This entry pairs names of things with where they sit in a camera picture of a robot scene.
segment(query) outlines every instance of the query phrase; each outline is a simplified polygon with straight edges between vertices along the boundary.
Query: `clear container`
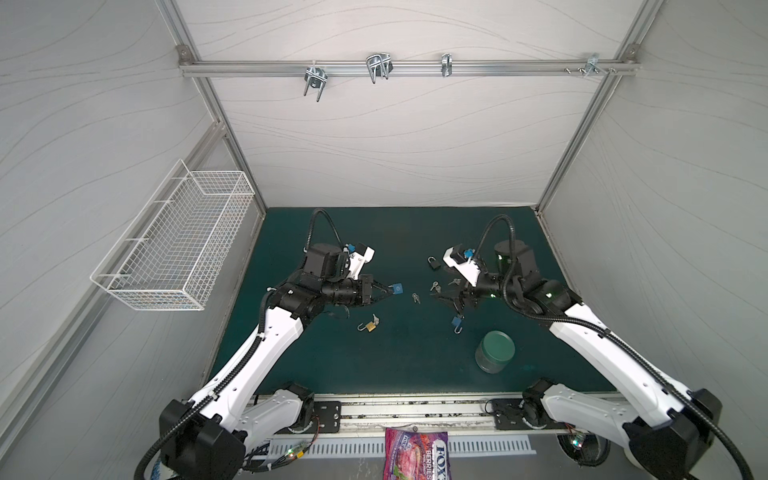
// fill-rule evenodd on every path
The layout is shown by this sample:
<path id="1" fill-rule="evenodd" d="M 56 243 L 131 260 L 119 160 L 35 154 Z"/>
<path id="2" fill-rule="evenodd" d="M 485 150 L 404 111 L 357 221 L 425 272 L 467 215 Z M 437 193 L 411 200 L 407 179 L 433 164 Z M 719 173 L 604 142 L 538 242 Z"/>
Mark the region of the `clear container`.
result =
<path id="1" fill-rule="evenodd" d="M 515 343 L 504 332 L 493 330 L 483 337 L 475 350 L 475 361 L 483 371 L 499 373 L 515 356 Z"/>

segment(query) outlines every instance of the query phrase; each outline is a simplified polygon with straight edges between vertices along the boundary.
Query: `white wire basket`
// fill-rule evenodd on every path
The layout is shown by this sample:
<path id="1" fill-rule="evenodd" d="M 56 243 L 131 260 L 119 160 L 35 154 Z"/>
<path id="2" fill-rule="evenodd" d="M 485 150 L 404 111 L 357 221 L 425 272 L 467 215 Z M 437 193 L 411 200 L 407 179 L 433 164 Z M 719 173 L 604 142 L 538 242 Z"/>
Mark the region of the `white wire basket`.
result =
<path id="1" fill-rule="evenodd" d="M 91 280 L 134 310 L 202 310 L 252 199 L 242 171 L 179 160 Z"/>

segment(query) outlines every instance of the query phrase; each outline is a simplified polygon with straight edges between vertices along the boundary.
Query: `dark green mat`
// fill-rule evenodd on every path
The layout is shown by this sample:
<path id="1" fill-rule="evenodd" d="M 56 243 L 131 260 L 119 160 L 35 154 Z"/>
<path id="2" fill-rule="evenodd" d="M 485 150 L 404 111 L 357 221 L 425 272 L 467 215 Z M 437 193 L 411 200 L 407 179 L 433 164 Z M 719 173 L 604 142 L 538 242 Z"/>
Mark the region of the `dark green mat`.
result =
<path id="1" fill-rule="evenodd" d="M 496 214 L 508 214 L 520 240 L 531 246 L 542 275 L 562 281 L 533 210 L 520 208 L 331 208 L 344 243 L 362 242 L 376 251 L 363 268 L 385 285 L 402 283 L 405 292 L 371 307 L 350 309 L 346 320 L 326 313 L 314 319 L 283 354 L 258 391 L 273 392 L 287 381 L 318 393 L 518 392 L 548 377 L 585 392 L 614 390 L 612 385 L 568 345 L 536 322 L 512 313 L 501 300 L 486 299 L 468 310 L 463 331 L 453 333 L 454 313 L 429 295 L 437 280 L 447 288 L 454 275 L 433 272 L 427 257 L 442 258 L 457 243 L 474 246 Z M 303 258 L 312 209 L 270 208 L 261 228 L 240 295 L 214 366 L 217 372 L 256 325 L 261 297 L 268 286 L 285 280 Z M 483 247 L 493 265 L 493 245 L 505 239 L 494 227 Z M 325 220 L 316 223 L 314 242 L 333 243 Z M 413 303 L 412 293 L 421 297 Z M 376 314 L 371 333 L 357 331 Z M 475 348 L 490 330 L 506 332 L 515 342 L 514 359 L 490 375 L 475 363 Z"/>

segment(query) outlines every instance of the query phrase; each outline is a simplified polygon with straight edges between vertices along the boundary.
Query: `horizontal aluminum bar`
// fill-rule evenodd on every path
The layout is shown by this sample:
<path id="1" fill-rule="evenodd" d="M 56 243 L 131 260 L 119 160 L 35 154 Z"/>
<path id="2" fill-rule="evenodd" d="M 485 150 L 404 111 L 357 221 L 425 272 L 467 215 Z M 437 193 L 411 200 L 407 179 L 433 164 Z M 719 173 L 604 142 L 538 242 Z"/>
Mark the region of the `horizontal aluminum bar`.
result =
<path id="1" fill-rule="evenodd" d="M 311 61 L 198 61 L 179 65 L 185 77 L 304 77 Z M 477 60 L 452 62 L 452 76 L 516 77 L 516 76 L 581 76 L 586 60 Z M 364 61 L 316 61 L 329 77 L 368 77 Z M 634 75 L 639 63 L 605 60 L 597 63 L 598 72 L 591 75 Z M 440 61 L 392 60 L 392 77 L 441 77 Z"/>

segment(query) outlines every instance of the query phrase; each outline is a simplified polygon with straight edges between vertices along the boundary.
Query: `purple candy bag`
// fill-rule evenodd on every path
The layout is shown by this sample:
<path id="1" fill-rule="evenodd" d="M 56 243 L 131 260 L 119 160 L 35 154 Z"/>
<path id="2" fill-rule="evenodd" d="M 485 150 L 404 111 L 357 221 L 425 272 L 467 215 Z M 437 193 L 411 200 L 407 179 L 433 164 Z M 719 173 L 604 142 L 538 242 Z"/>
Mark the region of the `purple candy bag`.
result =
<path id="1" fill-rule="evenodd" d="M 384 480 L 451 480 L 448 434 L 387 429 Z"/>

